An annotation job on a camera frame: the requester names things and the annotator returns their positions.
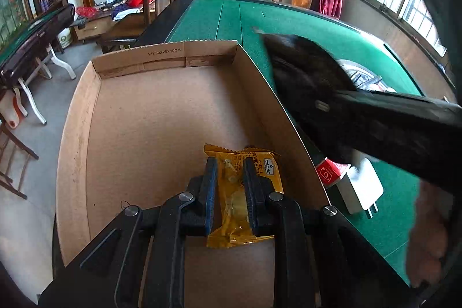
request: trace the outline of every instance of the orange plastic wrapper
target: orange plastic wrapper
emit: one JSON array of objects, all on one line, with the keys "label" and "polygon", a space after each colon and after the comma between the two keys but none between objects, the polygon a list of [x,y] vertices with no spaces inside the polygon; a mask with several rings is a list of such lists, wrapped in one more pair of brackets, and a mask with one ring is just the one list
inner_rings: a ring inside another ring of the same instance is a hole
[{"label": "orange plastic wrapper", "polygon": [[272,239],[273,236],[256,237],[252,234],[242,183],[242,170],[244,159],[251,157],[257,173],[271,179],[274,190],[283,193],[278,165],[274,159],[275,153],[254,147],[232,151],[210,144],[204,146],[204,152],[209,157],[217,159],[218,193],[222,217],[221,227],[207,238],[207,247],[230,248]]}]

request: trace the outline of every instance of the chair seat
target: chair seat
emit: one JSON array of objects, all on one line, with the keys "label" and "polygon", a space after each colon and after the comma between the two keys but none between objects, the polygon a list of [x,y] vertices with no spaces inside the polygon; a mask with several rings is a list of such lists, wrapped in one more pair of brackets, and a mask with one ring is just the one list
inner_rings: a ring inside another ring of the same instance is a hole
[{"label": "chair seat", "polygon": [[[100,37],[99,43],[103,46],[113,46],[135,42],[146,28],[143,17],[142,12],[125,16]],[[151,20],[153,19],[155,12],[151,11]]]}]

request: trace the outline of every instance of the red box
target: red box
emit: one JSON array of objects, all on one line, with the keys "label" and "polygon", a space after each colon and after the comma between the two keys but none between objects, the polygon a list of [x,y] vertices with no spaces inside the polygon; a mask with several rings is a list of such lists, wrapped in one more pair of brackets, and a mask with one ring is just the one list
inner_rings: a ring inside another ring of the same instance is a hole
[{"label": "red box", "polygon": [[319,178],[326,187],[333,186],[346,174],[351,165],[342,165],[341,163],[332,162],[329,158],[316,166]]}]

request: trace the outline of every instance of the gray floor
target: gray floor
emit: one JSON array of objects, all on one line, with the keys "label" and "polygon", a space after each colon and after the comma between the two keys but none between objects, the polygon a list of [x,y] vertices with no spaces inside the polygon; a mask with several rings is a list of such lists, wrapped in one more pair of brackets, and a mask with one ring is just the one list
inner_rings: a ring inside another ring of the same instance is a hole
[{"label": "gray floor", "polygon": [[[63,68],[53,63],[48,67],[51,80],[37,77],[30,85],[35,103],[47,120],[43,126],[21,92],[29,116],[13,133],[39,156],[30,159],[21,191],[24,200],[0,187],[0,260],[18,287],[33,302],[52,280],[51,239],[55,216],[56,167],[59,145],[69,104],[75,87],[88,61],[101,50],[95,43],[70,46],[59,59],[68,62],[77,78],[71,80]],[[16,152],[11,166],[13,185],[18,183],[22,153]]]}]

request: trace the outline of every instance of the hand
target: hand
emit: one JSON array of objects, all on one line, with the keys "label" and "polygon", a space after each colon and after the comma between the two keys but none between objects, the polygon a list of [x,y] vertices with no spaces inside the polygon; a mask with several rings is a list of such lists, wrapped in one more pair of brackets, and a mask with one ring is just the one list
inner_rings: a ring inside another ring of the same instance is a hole
[{"label": "hand", "polygon": [[409,234],[406,256],[406,273],[413,287],[419,287],[423,281],[434,284],[441,277],[440,258],[446,253],[448,234],[438,212],[440,191],[430,183],[420,183],[415,224]]}]

